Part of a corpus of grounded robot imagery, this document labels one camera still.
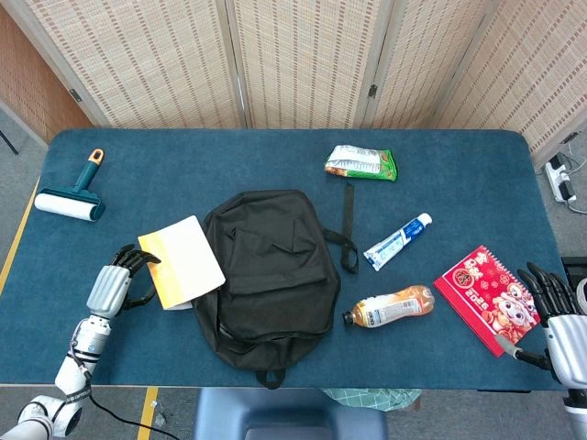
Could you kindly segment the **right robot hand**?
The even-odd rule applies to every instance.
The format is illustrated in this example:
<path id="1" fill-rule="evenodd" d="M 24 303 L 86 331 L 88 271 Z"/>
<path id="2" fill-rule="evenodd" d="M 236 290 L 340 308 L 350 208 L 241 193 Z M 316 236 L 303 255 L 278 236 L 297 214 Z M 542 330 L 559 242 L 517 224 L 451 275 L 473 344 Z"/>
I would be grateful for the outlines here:
<path id="1" fill-rule="evenodd" d="M 572 289 L 559 275 L 533 262 L 517 274 L 534 299 L 547 348 L 539 355 L 503 335 L 494 340 L 509 356 L 549 371 L 565 388 L 587 390 L 587 278 Z"/>

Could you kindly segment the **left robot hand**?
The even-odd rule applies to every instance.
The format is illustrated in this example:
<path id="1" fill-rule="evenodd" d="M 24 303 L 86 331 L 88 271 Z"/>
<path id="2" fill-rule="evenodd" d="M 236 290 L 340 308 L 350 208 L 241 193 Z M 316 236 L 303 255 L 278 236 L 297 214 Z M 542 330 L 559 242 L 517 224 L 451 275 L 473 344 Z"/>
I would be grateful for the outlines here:
<path id="1" fill-rule="evenodd" d="M 149 303 L 156 293 L 154 286 L 140 298 L 128 297 L 128 289 L 134 276 L 148 263 L 159 264 L 161 260 L 147 251 L 135 248 L 133 244 L 121 247 L 95 279 L 86 303 L 90 313 L 112 319 L 121 311 Z"/>

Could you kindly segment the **white book with yellow cover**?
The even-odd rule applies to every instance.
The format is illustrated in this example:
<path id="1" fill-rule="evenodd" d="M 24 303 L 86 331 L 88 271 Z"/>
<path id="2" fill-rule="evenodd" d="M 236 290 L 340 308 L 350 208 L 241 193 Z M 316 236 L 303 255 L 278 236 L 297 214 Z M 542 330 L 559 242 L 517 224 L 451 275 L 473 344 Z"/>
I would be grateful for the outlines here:
<path id="1" fill-rule="evenodd" d="M 216 256 L 196 216 L 138 238 L 140 248 L 157 257 L 149 271 L 161 306 L 166 311 L 185 310 L 192 300 L 226 282 Z"/>

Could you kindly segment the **black fabric backpack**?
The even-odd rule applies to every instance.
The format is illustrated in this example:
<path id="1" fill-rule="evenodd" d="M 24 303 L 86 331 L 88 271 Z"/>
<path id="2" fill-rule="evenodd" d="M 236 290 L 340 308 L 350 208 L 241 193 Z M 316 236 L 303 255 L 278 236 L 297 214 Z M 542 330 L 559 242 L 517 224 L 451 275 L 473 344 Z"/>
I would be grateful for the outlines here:
<path id="1" fill-rule="evenodd" d="M 330 331 L 341 280 L 327 246 L 340 246 L 342 268 L 358 273 L 353 208 L 348 184 L 340 232 L 323 227 L 298 190 L 241 192 L 205 217 L 205 237 L 226 280 L 192 305 L 222 360 L 275 390 Z"/>

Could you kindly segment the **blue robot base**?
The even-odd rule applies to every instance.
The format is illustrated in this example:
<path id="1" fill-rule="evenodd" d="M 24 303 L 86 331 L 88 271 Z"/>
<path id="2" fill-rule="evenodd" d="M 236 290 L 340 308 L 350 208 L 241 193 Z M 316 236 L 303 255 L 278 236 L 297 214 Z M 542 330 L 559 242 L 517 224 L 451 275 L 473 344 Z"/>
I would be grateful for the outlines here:
<path id="1" fill-rule="evenodd" d="M 318 389 L 202 388 L 192 440 L 388 440 L 386 416 Z"/>

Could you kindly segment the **black box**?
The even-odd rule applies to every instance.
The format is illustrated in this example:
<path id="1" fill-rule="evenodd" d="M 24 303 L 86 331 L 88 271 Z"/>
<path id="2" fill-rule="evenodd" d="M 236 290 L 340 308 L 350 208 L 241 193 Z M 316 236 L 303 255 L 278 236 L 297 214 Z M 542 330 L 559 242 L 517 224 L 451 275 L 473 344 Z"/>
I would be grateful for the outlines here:
<path id="1" fill-rule="evenodd" d="M 579 283 L 587 278 L 587 257 L 562 257 L 561 261 L 569 285 L 575 291 Z"/>

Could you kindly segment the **teal lint roller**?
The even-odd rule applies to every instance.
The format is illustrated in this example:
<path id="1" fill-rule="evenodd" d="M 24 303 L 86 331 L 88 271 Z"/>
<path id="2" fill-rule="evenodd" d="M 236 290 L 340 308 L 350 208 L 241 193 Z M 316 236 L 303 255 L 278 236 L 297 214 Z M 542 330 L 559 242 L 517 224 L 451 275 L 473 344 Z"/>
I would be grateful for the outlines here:
<path id="1" fill-rule="evenodd" d="M 40 211 L 88 222 L 99 220 L 105 211 L 105 204 L 96 193 L 89 191 L 89 186 L 104 156 L 104 151 L 96 148 L 73 187 L 42 188 L 34 199 L 34 206 Z"/>

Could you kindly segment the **red desk calendar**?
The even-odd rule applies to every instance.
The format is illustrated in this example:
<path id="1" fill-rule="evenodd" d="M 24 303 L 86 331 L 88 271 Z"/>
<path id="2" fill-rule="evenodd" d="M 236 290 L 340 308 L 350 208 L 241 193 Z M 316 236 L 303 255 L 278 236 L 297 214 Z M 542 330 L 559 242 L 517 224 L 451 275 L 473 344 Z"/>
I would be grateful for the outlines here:
<path id="1" fill-rule="evenodd" d="M 446 270 L 434 287 L 497 358 L 504 353 L 497 336 L 515 345 L 540 323 L 530 292 L 483 245 Z"/>

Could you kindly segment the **white power strip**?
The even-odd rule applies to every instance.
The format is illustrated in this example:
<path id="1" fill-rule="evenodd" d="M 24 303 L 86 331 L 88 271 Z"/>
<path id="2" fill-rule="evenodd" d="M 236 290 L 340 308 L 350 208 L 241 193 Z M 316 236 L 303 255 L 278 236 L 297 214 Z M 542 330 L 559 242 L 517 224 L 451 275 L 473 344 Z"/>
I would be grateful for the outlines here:
<path id="1" fill-rule="evenodd" d="M 554 199 L 558 203 L 571 203 L 576 200 L 576 192 L 570 182 L 569 174 L 561 153 L 557 153 L 544 165 L 548 183 Z"/>

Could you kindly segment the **orange drink bottle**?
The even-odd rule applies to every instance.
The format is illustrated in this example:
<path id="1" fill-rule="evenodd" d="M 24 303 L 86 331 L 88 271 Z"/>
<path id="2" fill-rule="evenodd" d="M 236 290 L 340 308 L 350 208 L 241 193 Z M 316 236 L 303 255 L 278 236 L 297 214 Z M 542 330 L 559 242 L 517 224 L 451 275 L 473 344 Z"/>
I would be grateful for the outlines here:
<path id="1" fill-rule="evenodd" d="M 360 300 L 342 314 L 345 325 L 375 328 L 399 319 L 429 314 L 435 306 L 432 291 L 424 285 L 414 285 L 401 291 Z"/>

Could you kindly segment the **blue white toothpaste tube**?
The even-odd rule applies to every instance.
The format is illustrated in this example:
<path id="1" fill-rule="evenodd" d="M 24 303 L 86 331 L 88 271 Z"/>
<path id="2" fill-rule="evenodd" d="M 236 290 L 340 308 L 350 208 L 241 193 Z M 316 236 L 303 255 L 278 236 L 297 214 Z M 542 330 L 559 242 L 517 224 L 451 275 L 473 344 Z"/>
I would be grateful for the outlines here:
<path id="1" fill-rule="evenodd" d="M 363 256 L 375 271 L 379 271 L 431 224 L 432 217 L 428 213 L 422 213 L 384 240 L 364 251 Z"/>

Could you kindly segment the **green checkered cloth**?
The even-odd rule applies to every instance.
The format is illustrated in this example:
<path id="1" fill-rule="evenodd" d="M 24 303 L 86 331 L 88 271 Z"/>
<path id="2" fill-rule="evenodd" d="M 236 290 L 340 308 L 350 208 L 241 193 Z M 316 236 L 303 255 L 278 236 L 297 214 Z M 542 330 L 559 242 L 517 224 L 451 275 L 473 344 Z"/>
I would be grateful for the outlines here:
<path id="1" fill-rule="evenodd" d="M 353 408 L 381 412 L 404 410 L 421 396 L 420 389 L 322 389 L 335 402 Z"/>

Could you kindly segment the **green snack packet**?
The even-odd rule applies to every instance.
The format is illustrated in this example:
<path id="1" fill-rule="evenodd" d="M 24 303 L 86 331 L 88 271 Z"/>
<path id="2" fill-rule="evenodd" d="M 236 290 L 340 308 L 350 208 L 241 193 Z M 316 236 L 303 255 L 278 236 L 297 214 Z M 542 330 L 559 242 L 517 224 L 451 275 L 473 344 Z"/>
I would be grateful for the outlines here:
<path id="1" fill-rule="evenodd" d="M 395 182 L 397 166 L 389 149 L 359 148 L 351 145 L 337 145 L 328 155 L 324 164 L 326 173 L 369 180 Z"/>

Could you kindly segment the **woven folding screen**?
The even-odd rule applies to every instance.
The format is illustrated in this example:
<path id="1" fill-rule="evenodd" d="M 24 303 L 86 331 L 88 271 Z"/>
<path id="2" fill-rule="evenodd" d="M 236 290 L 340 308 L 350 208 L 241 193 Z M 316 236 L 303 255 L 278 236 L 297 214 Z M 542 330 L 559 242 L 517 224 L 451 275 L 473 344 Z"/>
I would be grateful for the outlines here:
<path id="1" fill-rule="evenodd" d="M 587 130 L 587 0 L 0 0 L 2 99 L 100 127 Z"/>

